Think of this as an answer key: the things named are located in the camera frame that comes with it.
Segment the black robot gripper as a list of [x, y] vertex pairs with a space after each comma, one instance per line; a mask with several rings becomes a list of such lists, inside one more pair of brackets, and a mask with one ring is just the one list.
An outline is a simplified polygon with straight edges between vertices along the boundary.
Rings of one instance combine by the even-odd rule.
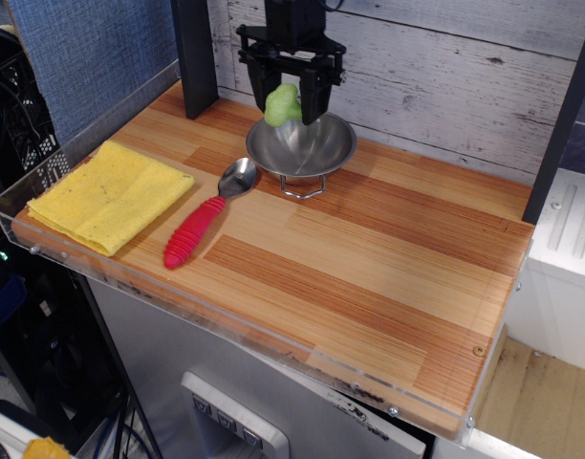
[[346, 47], [326, 35], [323, 1], [266, 1], [263, 26], [240, 25], [240, 61], [248, 66], [257, 107], [283, 75], [299, 78], [302, 122], [312, 124], [327, 110], [331, 90], [341, 84]]

